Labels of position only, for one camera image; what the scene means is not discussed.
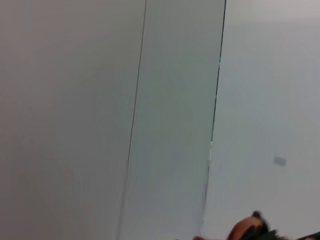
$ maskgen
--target white wall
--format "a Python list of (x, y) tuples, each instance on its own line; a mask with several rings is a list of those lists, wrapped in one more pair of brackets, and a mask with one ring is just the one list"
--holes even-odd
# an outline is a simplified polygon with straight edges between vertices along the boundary
[(144, 9), (1, 1), (0, 239), (115, 239)]
[(200, 233), (224, 0), (148, 0), (121, 240)]
[(317, 0), (227, 1), (204, 235), (254, 209), (289, 237), (319, 231), (319, 39)]

